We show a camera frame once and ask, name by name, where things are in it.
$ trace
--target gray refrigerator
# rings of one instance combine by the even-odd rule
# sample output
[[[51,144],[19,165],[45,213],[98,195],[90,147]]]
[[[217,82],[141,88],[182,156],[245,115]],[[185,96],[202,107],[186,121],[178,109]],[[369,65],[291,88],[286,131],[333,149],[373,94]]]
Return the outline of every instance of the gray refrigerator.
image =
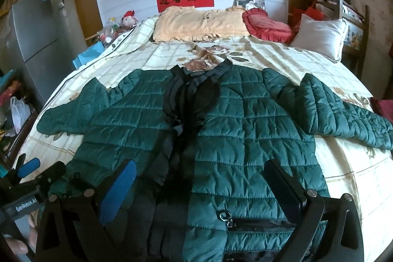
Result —
[[[9,14],[9,34],[5,38],[5,59],[0,68],[18,68],[24,83],[41,110],[52,92],[75,70],[72,53],[59,40],[50,0],[18,0]]]

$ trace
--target floral bedspread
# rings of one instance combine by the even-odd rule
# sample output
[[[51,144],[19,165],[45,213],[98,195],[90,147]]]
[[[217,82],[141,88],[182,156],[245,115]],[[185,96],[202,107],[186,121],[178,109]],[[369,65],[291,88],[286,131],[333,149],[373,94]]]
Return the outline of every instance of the floral bedspread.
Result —
[[[52,94],[42,113],[75,99],[93,77],[110,88],[135,69],[170,69],[179,64],[189,70],[209,70],[226,58],[234,64],[259,70],[273,68],[296,84],[309,72],[343,100],[371,110],[371,94],[364,85],[341,63],[332,63],[318,53],[252,36],[198,43],[152,43],[155,21],[156,18],[146,20],[133,33],[118,39],[115,48],[107,49],[88,66],[70,74]],[[65,133],[46,136],[36,130],[35,124],[20,153],[27,154],[27,161],[34,157],[41,160],[41,167],[35,172],[38,175],[58,160],[65,163],[71,160],[82,138],[82,135]],[[316,136],[316,156],[330,195],[353,195],[362,225],[365,261],[374,261],[393,239],[390,152],[366,147],[354,140]]]

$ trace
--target screw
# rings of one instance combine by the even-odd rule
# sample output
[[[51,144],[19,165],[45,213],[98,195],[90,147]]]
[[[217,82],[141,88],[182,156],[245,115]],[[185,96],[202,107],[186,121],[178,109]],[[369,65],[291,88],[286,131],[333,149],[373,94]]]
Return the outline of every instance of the screw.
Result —
[[[94,194],[94,190],[93,190],[93,189],[87,189],[87,190],[83,193],[83,195],[84,195],[85,197],[91,197],[93,194]]]
[[[49,197],[49,202],[55,202],[57,200],[57,195],[53,194]]]
[[[316,196],[318,195],[318,193],[317,193],[314,189],[308,189],[308,190],[307,190],[307,194],[308,194],[310,197],[316,197]]]
[[[349,193],[344,193],[344,199],[347,201],[352,201],[353,197]]]

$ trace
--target white pillow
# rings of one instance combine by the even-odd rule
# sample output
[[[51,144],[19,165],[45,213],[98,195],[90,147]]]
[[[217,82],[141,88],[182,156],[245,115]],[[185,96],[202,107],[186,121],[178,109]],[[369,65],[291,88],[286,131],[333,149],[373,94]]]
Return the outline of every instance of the white pillow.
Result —
[[[348,24],[343,19],[316,21],[303,14],[299,33],[290,46],[315,51],[339,62],[347,32]]]

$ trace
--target zipper pull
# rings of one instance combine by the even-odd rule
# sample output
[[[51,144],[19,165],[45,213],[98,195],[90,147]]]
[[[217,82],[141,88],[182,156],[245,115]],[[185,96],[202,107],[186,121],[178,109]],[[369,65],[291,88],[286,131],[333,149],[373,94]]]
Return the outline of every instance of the zipper pull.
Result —
[[[226,222],[227,228],[233,228],[236,226],[232,220],[232,214],[228,210],[219,211],[219,219],[223,222]]]

